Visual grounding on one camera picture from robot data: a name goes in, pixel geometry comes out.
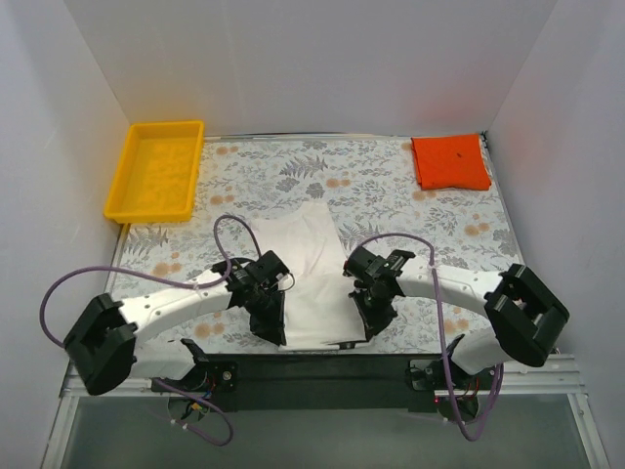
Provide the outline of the white t-shirt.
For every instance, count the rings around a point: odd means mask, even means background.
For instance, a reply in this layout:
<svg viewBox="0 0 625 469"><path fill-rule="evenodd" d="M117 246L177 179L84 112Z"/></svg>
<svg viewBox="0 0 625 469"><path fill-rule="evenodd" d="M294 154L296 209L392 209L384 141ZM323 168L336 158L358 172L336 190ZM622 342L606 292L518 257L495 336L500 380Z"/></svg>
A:
<svg viewBox="0 0 625 469"><path fill-rule="evenodd" d="M366 341L364 324L343 276L346 253L326 203L307 201L276 219L252 222L260 247L273 251L294 276L285 293L282 348L337 349Z"/></svg>

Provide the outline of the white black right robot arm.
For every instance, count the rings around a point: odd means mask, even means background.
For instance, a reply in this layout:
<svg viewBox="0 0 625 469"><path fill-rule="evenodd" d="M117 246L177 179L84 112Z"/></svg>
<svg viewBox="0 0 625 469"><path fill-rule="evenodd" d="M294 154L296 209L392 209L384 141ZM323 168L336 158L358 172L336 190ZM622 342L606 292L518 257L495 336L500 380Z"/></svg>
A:
<svg viewBox="0 0 625 469"><path fill-rule="evenodd" d="M552 353L568 323L564 304L527 266L505 272L434 267L414 253L394 250L382 257L356 248L344 264L354 281L350 293L367 337L379 334L396 317L393 302L428 298L483 316L487 328L462 333L446 346L447 359L421 372L435 386L464 388L478 374L500 363L516 361L540 367Z"/></svg>

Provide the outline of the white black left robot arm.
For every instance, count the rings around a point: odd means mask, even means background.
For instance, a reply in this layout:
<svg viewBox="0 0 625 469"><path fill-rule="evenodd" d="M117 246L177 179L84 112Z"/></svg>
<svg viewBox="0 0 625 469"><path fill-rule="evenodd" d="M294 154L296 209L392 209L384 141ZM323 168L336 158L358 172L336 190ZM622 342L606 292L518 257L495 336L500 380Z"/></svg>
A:
<svg viewBox="0 0 625 469"><path fill-rule="evenodd" d="M63 347L91 396L112 391L127 378L164 378L189 391L208 377L208 355L193 340L177 339L166 349L147 341L201 316L242 308L250 329L276 345L284 342L285 293L290 277L272 251L258 260L223 261L186 282L144 296L115 301L94 297L63 340Z"/></svg>

